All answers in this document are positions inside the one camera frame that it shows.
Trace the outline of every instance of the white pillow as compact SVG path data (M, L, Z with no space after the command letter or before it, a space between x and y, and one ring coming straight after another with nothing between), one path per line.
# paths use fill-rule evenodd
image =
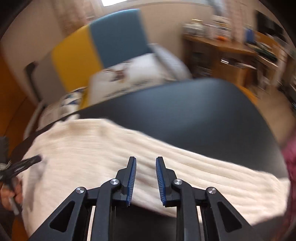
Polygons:
M177 80L192 79L192 75L187 66L170 51L158 44L149 44L152 52L155 53L157 59L168 69L168 71Z
M89 105L174 80L153 53L144 54L94 74Z
M59 101L47 106L42 112L38 130L50 123L79 110L79 105L86 87L81 87L63 96Z

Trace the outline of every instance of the white knit blanket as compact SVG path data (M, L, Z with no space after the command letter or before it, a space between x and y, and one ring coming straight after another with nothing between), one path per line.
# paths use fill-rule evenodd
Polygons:
M43 161L24 171L23 219L31 235L77 187L95 188L137 158L132 203L175 216L175 208L162 206L155 159L193 187L216 187L250 223L282 215L288 179L250 170L192 153L105 119L57 122L38 136L24 158L41 154Z

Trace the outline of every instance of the orange object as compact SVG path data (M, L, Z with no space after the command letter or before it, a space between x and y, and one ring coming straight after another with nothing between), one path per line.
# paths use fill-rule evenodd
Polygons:
M217 36L217 39L221 41L228 41L228 39L223 36Z
M239 86L239 85L237 85L237 87L240 89L240 91L241 91L242 93L244 93L244 94L249 98L249 100L250 100L254 105L257 104L257 98L256 98L256 96L255 96L251 91L249 91L249 90L246 89L245 87L242 87L242 86Z

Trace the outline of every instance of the hand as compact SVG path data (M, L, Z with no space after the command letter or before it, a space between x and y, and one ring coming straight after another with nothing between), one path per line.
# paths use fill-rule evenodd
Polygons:
M18 180L14 192L10 191L5 186L2 186L0 190L0 197L1 197L2 205L5 209L11 210L9 198L10 197L13 198L14 196L15 196L15 202L18 204L21 204L22 203L22 184L20 180Z

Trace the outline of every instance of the wooden furniture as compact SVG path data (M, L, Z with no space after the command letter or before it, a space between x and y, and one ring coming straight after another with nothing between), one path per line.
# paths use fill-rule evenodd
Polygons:
M264 43L268 46L271 47L271 52L279 59L280 58L280 44L275 41L274 39L262 34L262 33L259 33L257 31L254 32L254 36L255 36L255 41L257 42L261 42L261 43ZM269 87L270 85L273 84L273 78L274 78L274 75L276 73L276 71L278 70L278 65L276 63L272 63L271 61L269 61L268 59L258 55L257 56L257 60L258 62L261 64L261 66L258 65L258 81L259 81L259 86L261 86L262 84L264 85L264 79L263 78L263 72L265 72L265 77L266 79L268 80L268 83L266 83Z
M184 40L184 63L188 66L189 70L193 71L192 54L195 43L210 46L214 50L212 56L212 77L228 80L234 84L244 86L245 76L247 69L242 69L232 65L221 63L221 57L225 53L239 54L243 56L256 57L257 53L248 46L239 42L226 42L219 40L212 40L203 37L195 37L189 34L183 35Z
M296 59L288 55L286 68L282 75L283 86L288 87L293 81L295 81Z
M0 53L0 135L9 138L9 153L23 141L35 105L21 90Z

